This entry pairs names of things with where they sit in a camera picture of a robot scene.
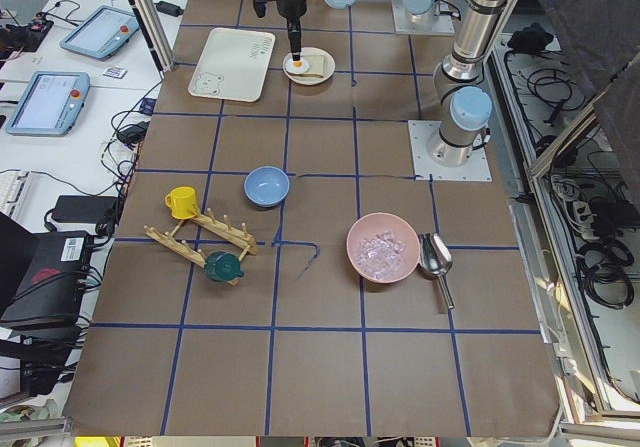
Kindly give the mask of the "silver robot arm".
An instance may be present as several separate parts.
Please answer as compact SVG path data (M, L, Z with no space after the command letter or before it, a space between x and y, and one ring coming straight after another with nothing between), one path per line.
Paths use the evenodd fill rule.
M452 15L451 11L442 9L444 0L400 0L404 11L411 22L422 22L429 17Z
M357 0L324 0L343 9ZM434 71L434 88L442 121L426 144L430 157L447 167L468 161L473 144L491 114L489 96L478 86L482 66L517 0L466 0L468 10L455 34L451 51Z

